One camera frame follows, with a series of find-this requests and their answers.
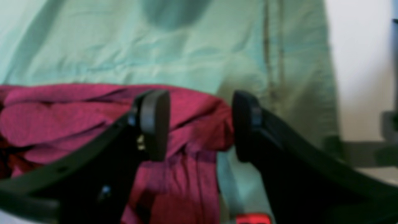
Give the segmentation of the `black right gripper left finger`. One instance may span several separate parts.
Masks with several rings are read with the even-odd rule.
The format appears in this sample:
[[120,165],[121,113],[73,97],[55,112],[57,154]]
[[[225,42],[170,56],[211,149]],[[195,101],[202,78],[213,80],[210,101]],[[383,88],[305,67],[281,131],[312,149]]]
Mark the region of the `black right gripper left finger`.
[[138,95],[124,115],[56,162],[1,181],[1,222],[118,224],[143,161],[163,161],[170,93]]

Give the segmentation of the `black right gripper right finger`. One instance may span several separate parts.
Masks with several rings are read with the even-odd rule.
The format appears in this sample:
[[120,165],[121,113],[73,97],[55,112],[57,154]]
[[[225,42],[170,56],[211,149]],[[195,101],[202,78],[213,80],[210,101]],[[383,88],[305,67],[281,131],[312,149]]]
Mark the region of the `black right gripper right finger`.
[[232,109],[238,159],[260,172],[278,224],[397,223],[397,187],[321,152],[246,91]]

